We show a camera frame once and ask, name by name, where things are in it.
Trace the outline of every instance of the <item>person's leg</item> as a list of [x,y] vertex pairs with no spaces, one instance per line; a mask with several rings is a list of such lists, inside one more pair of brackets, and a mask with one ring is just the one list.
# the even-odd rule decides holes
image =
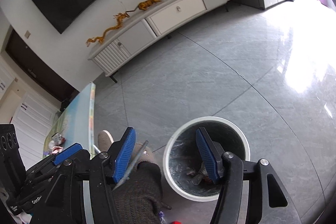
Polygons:
[[[141,146],[135,145],[132,158]],[[113,191],[122,224],[160,224],[158,212],[162,200],[161,171],[153,162],[153,153],[146,148],[130,174],[130,179]]]

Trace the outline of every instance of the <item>trash can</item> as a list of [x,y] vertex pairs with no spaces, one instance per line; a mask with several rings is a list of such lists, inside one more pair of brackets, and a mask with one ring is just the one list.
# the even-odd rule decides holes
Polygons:
[[163,155],[163,172],[168,184],[184,198],[198,202],[217,200],[221,189],[202,181],[194,185],[189,170],[200,170],[202,158],[196,145],[196,130],[204,127],[212,141],[242,160],[250,160],[250,148],[243,132],[232,122],[219,117],[201,117],[181,126],[170,138]]

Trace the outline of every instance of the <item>plastic bottle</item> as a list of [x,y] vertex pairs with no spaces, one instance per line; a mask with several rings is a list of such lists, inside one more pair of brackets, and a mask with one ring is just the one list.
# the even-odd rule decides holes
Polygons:
[[161,224],[167,224],[165,220],[165,214],[163,212],[159,212],[159,218],[160,218],[160,223]]

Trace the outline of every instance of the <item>light switch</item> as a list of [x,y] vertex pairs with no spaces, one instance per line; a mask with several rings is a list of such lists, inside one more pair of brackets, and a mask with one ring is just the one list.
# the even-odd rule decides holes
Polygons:
[[29,31],[26,31],[26,33],[25,33],[25,38],[29,38],[30,37],[30,32]]

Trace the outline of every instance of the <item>tiger figurine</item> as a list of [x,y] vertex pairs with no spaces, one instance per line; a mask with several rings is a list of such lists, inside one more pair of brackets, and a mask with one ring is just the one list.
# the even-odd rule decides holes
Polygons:
[[157,3],[157,2],[161,2],[161,1],[162,1],[162,0],[146,0],[146,1],[144,1],[144,2],[140,2],[140,3],[138,4],[138,6],[137,6],[134,10],[132,10],[132,11],[126,11],[126,13],[135,12],[136,9],[146,11],[146,10],[148,10],[148,8],[149,8],[150,6],[152,6],[153,4],[155,4],[155,3]]

